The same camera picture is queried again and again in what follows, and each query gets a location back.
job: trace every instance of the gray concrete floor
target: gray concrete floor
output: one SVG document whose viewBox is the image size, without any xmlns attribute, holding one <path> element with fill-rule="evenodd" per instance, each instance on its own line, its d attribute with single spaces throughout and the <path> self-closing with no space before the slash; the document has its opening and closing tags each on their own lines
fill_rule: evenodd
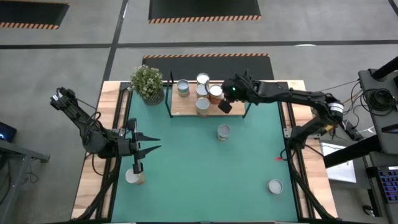
<svg viewBox="0 0 398 224">
<path fill-rule="evenodd" d="M 0 45 L 112 42 L 122 0 L 62 2 L 71 6 L 59 30 L 0 29 Z M 130 0 L 119 42 L 398 39 L 398 17 L 388 0 L 259 0 L 259 5 L 261 21 L 148 24 L 149 1 Z M 398 45 L 118 49 L 110 80 L 127 80 L 144 55 L 245 52 L 269 53 L 275 79 L 304 80 L 308 90 L 321 90 L 357 79 L 359 70 L 380 67 L 397 55 Z M 0 50 L 0 121 L 18 129 L 16 143 L 52 155 L 48 164 L 34 165 L 40 181 L 24 185 L 15 223 L 70 218 L 85 151 L 77 128 L 49 100 L 64 86 L 95 105 L 108 54 L 109 49 Z M 330 92 L 345 100 L 352 86 Z M 363 109 L 358 114 L 358 129 L 373 125 Z M 357 122 L 352 114 L 348 119 Z M 361 206 L 367 202 L 357 196 L 362 190 L 332 184 L 332 191 L 340 218 L 366 221 Z"/>
</svg>

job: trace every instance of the wooden table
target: wooden table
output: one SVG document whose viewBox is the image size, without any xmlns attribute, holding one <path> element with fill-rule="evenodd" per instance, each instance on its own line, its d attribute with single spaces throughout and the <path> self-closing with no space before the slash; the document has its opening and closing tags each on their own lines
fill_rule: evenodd
<svg viewBox="0 0 398 224">
<path fill-rule="evenodd" d="M 289 88 L 293 88 L 296 90 L 305 90 L 304 81 L 302 80 L 274 80 L 271 82 L 287 82 Z M 116 111 L 116 102 L 118 100 L 119 86 L 120 82 L 104 82 L 103 84 L 101 95 L 99 97 L 98 111 L 102 113 L 102 116 L 99 120 L 102 122 L 105 128 L 112 128 L 114 114 Z M 121 126 L 123 120 L 124 109 L 126 107 L 126 98 L 127 94 L 123 96 L 122 108 L 119 116 L 119 127 Z M 292 106 L 295 115 L 296 125 L 302 126 L 313 118 L 311 109 L 308 106 Z M 290 127 L 290 120 L 287 114 L 287 105 L 283 104 L 283 107 L 286 125 L 287 127 Z M 318 140 L 308 139 L 307 144 L 320 151 L 320 145 Z M 318 201 L 324 206 L 324 208 L 331 215 L 337 217 L 337 211 L 333 196 L 331 194 L 330 184 L 322 157 L 320 157 L 317 153 L 308 148 L 303 149 L 302 154 L 311 191 L 316 196 Z M 94 165 L 96 169 L 100 172 L 102 172 L 102 170 L 104 169 L 104 163 L 104 159 L 95 157 Z M 93 168 L 91 167 L 91 158 L 89 157 L 83 164 L 79 188 L 77 191 L 75 204 L 73 206 L 72 218 L 77 218 L 85 211 L 87 206 L 92 202 L 92 200 L 95 198 L 96 194 L 100 190 L 101 181 L 102 176 L 94 173 Z M 111 191 L 109 189 L 104 201 L 102 213 L 105 217 L 107 216 L 109 208 L 110 192 Z M 299 195 L 303 210 L 303 217 L 308 217 L 306 200 L 301 190 L 299 190 Z"/>
</svg>

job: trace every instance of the green plant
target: green plant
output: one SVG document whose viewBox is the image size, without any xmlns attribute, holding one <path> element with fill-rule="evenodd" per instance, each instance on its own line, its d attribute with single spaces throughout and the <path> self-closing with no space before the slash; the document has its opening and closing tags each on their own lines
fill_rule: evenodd
<svg viewBox="0 0 398 224">
<path fill-rule="evenodd" d="M 130 77 L 131 88 L 142 98 L 148 98 L 163 88 L 162 76 L 157 68 L 147 65 L 136 67 Z"/>
</svg>

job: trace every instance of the potted plant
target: potted plant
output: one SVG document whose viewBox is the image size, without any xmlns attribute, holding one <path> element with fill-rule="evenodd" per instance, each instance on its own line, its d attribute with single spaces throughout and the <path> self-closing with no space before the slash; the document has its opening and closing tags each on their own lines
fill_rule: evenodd
<svg viewBox="0 0 398 224">
<path fill-rule="evenodd" d="M 147 105 L 158 105 L 164 99 L 162 74 L 157 68 L 147 65 L 134 68 L 131 88 L 137 91 Z"/>
</svg>

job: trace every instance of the wooden shelf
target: wooden shelf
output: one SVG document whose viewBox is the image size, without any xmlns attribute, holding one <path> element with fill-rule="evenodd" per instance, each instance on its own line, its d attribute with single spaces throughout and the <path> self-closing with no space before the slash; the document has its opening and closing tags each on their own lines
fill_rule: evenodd
<svg viewBox="0 0 398 224">
<path fill-rule="evenodd" d="M 173 84 L 172 87 L 172 104 L 171 104 L 171 114 L 173 116 L 197 116 L 197 84 L 196 81 L 189 81 L 189 96 L 183 98 L 178 94 L 177 84 Z M 210 104 L 208 116 L 243 116 L 245 112 L 245 106 L 242 102 L 231 103 L 232 110 L 226 114 L 222 112 L 218 105 Z"/>
</svg>

